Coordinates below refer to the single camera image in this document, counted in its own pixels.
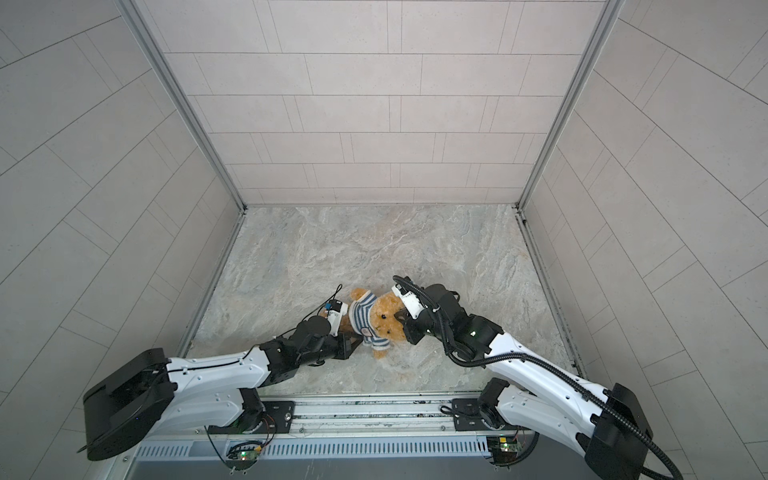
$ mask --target striped sweater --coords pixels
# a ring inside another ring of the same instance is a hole
[[[374,303],[376,295],[368,290],[349,306],[349,321],[355,332],[363,336],[365,343],[369,343],[374,350],[386,350],[389,348],[389,339],[376,335],[376,330],[371,326],[370,314]]]

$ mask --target robotic arm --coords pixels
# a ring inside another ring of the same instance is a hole
[[[467,314],[458,294],[443,285],[423,289],[408,277],[393,279],[392,291],[406,306],[396,319],[410,343],[434,336],[454,363],[482,366],[501,377],[492,379],[478,399],[486,426],[525,425],[583,455],[606,480],[637,479],[641,473],[668,480],[643,467],[649,449],[673,478],[682,478],[652,442],[632,391],[619,384],[609,390],[552,365],[499,325]],[[362,342],[337,332],[345,304],[332,297],[324,306],[327,317],[305,317],[290,337],[283,334],[247,352],[206,359],[167,359],[162,349],[143,352],[84,395],[88,458],[110,458],[148,435],[200,425],[221,425],[210,427],[210,433],[253,431],[266,422],[257,387],[290,379],[301,365],[347,359]],[[533,395],[519,395],[519,387]]]

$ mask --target side wall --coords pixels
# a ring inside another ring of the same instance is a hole
[[[767,29],[628,0],[525,209],[588,376],[699,480],[768,472]]]
[[[0,477],[83,478],[82,394],[177,351],[237,216],[110,0],[0,2]]]
[[[516,202],[603,7],[137,4],[249,204]]]

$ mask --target gray marble surface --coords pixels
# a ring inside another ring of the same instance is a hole
[[[245,350],[292,328],[343,283],[385,293],[392,275],[443,283],[470,313],[498,323],[559,366],[562,338],[509,205],[253,208],[234,244],[190,358]],[[464,369],[425,337],[386,358],[360,346],[348,360],[303,367],[263,395],[480,390],[485,369]]]

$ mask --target plush toy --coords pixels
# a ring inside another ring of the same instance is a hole
[[[384,358],[390,340],[405,341],[406,335],[402,324],[395,319],[395,312],[406,306],[394,293],[377,297],[370,290],[355,288],[350,296],[353,301],[349,305],[349,314],[342,318],[339,330],[362,335],[377,359]]]

